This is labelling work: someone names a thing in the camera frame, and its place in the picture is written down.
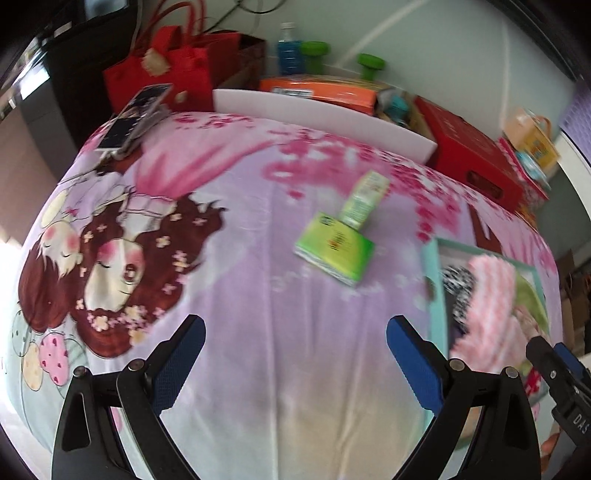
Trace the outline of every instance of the metal bolt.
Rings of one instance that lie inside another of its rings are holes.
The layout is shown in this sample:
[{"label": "metal bolt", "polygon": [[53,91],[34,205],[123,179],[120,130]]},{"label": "metal bolt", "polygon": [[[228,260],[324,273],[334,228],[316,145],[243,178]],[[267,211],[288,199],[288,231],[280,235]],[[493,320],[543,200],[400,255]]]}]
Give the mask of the metal bolt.
[{"label": "metal bolt", "polygon": [[136,358],[129,362],[127,368],[129,368],[132,372],[137,372],[138,370],[142,370],[144,367],[145,362],[141,358]]},{"label": "metal bolt", "polygon": [[86,367],[79,366],[74,369],[74,376],[76,378],[84,377],[86,375]]},{"label": "metal bolt", "polygon": [[517,378],[519,376],[519,372],[517,370],[515,370],[515,368],[513,368],[513,367],[505,368],[505,373],[507,374],[507,377],[509,377],[509,378]]},{"label": "metal bolt", "polygon": [[452,370],[455,370],[456,372],[461,372],[462,370],[464,370],[466,364],[458,358],[452,358],[449,361],[449,366],[452,368]]}]

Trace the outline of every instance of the phone screen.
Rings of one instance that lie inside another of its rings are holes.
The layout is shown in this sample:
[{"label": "phone screen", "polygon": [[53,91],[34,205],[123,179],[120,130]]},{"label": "phone screen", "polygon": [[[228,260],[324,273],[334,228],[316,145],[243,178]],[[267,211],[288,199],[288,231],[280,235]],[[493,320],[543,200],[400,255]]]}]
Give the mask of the phone screen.
[{"label": "phone screen", "polygon": [[100,141],[97,150],[117,150],[125,145],[138,124],[151,115],[171,84],[150,85],[142,88],[123,108],[108,132]]}]

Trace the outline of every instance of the cartoon girl face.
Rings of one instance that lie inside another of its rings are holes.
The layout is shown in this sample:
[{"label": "cartoon girl face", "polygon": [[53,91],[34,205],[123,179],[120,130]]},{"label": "cartoon girl face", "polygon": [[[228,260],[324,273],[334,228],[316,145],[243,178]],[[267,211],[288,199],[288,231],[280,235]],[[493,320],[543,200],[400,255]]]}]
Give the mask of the cartoon girl face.
[{"label": "cartoon girl face", "polygon": [[82,260],[80,238],[71,224],[65,220],[52,223],[40,241],[41,255],[53,260],[62,278]]},{"label": "cartoon girl face", "polygon": [[144,252],[135,242],[116,238],[102,245],[84,289],[88,310],[118,311],[144,275]]}]

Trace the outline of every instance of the teal box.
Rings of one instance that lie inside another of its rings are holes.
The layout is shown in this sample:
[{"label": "teal box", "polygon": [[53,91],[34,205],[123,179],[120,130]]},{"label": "teal box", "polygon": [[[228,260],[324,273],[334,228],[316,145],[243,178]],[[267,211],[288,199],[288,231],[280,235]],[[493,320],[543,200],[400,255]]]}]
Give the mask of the teal box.
[{"label": "teal box", "polygon": [[[524,263],[503,257],[494,252],[484,250],[478,247],[461,244],[452,240],[443,238],[434,238],[425,244],[421,251],[423,259],[423,268],[425,281],[429,293],[429,314],[431,317],[431,334],[429,341],[433,342],[439,351],[449,359],[449,341],[447,338],[448,320],[445,305],[445,289],[443,287],[443,276],[441,271],[449,265],[466,265],[467,262],[476,255],[494,255],[501,257],[512,264],[517,271],[532,284],[546,308],[542,283],[535,267]],[[426,411],[425,429],[427,429],[433,414]]]}]

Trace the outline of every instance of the plastic bottle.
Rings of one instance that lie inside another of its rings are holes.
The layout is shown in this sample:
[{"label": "plastic bottle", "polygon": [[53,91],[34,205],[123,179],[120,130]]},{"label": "plastic bottle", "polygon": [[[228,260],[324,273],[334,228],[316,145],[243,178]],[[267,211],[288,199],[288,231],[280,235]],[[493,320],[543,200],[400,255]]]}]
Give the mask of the plastic bottle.
[{"label": "plastic bottle", "polygon": [[279,72],[281,75],[304,73],[304,57],[301,54],[301,41],[296,40],[296,25],[292,22],[281,24],[281,39],[277,43]]}]

